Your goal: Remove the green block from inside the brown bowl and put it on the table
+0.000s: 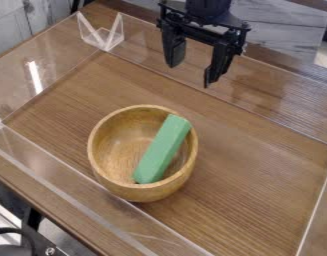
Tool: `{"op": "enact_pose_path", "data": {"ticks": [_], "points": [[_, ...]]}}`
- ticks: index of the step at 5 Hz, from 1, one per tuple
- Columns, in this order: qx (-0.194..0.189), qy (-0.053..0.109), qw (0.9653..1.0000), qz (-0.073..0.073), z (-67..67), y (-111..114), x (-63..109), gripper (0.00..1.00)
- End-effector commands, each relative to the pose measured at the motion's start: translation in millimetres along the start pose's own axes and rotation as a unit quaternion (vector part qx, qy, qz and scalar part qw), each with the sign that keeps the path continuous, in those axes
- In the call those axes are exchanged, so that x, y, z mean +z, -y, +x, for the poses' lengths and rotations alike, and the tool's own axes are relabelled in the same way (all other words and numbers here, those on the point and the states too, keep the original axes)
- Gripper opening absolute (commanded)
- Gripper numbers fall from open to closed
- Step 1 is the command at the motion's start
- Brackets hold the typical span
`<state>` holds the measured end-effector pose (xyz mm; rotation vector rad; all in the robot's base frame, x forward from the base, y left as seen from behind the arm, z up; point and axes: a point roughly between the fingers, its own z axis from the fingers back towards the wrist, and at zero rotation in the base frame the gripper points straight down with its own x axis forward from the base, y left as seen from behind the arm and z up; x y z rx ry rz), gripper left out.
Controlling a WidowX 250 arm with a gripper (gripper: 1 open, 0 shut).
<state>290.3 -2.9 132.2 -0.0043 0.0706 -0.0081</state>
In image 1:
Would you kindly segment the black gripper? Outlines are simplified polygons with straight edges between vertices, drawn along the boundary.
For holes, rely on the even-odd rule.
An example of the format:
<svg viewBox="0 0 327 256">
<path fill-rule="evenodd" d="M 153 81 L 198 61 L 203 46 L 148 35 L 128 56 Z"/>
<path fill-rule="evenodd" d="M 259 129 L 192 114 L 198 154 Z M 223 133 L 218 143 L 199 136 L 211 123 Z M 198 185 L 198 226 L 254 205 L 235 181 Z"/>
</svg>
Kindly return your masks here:
<svg viewBox="0 0 327 256">
<path fill-rule="evenodd" d="M 162 32 L 166 64 L 176 67 L 186 56 L 186 39 L 214 45 L 211 64 L 204 70 L 204 87 L 227 73 L 234 50 L 243 46 L 250 25 L 230 12 L 232 0 L 159 0 L 156 26 Z"/>
</svg>

